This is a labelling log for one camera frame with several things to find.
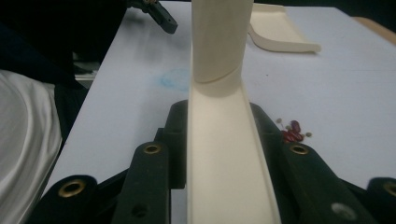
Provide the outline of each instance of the white fabric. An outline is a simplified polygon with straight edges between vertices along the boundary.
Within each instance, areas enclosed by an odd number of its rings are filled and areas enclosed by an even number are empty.
[[[0,70],[0,223],[22,223],[61,144],[53,85]]]

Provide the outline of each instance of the brass insert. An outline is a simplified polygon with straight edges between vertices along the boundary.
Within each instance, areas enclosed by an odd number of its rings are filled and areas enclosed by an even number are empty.
[[[155,154],[161,151],[161,147],[158,145],[149,145],[146,146],[145,149],[143,149],[143,151],[147,154]]]
[[[384,184],[384,189],[387,191],[387,193],[396,197],[396,183],[387,182]]]
[[[80,194],[85,189],[85,181],[74,179],[65,183],[58,191],[58,195],[63,198],[69,198]]]
[[[291,146],[290,150],[296,154],[305,155],[308,154],[309,150],[306,147],[302,146]]]

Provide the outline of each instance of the white tabletop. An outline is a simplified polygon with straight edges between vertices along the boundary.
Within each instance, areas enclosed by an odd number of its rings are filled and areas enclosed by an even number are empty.
[[[176,33],[137,9],[126,12],[47,189],[69,175],[102,182],[128,168],[170,106],[188,99],[191,4],[162,4],[179,24]],[[395,46],[335,8],[287,7],[287,14],[322,51],[271,52],[248,37],[250,101],[285,125],[299,120],[313,134],[304,143],[339,177],[363,188],[375,176],[395,178]]]

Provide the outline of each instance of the cream plastic piece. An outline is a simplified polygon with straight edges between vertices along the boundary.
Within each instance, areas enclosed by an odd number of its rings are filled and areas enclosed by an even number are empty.
[[[254,4],[248,32],[262,49],[286,52],[320,51],[294,26],[282,6]]]
[[[252,0],[192,1],[188,223],[280,223],[241,81]]]

